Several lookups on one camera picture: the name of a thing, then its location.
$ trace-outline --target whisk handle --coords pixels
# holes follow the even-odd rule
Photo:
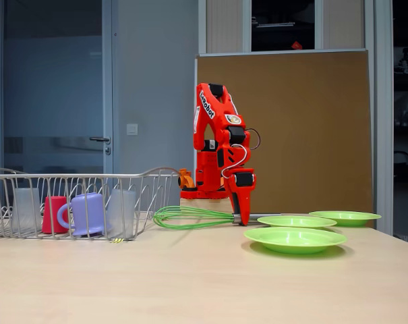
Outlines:
[[[241,215],[240,214],[232,214],[233,215],[233,223],[240,224],[241,223]],[[258,214],[250,214],[249,224],[260,224],[258,222],[258,218],[265,217],[265,216],[279,216],[280,214],[277,213],[258,213]]]

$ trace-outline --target cup handle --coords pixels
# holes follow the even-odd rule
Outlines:
[[[64,210],[66,210],[66,208],[67,208],[67,204],[64,204],[63,206],[60,207],[60,209],[57,212],[57,221],[64,228],[69,228],[69,223],[66,223],[63,219],[63,213],[64,213]],[[75,228],[75,225],[70,224],[70,228]]]

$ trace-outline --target light switch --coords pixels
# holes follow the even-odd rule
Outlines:
[[[137,136],[138,135],[138,125],[137,124],[127,124],[127,135]]]

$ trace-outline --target red robot arm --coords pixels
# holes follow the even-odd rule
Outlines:
[[[250,192],[255,188],[253,169],[243,164],[250,158],[250,133],[225,86],[201,83],[196,88],[194,148],[198,150],[196,187],[185,188],[183,198],[231,199],[234,214],[247,225]],[[214,140],[205,140],[210,125]],[[224,188],[221,186],[223,176]]]

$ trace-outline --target purple cup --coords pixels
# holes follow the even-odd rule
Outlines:
[[[87,232],[87,216],[85,209],[85,201],[87,200],[88,211],[88,232]],[[75,229],[73,235],[81,236],[87,234],[95,234],[103,232],[103,198],[101,194],[91,192],[89,194],[80,194],[73,198],[70,202],[71,211],[74,214],[74,224],[70,227]],[[59,224],[65,228],[69,228],[69,223],[62,218],[64,210],[67,209],[67,204],[60,207],[57,212],[57,220]]]

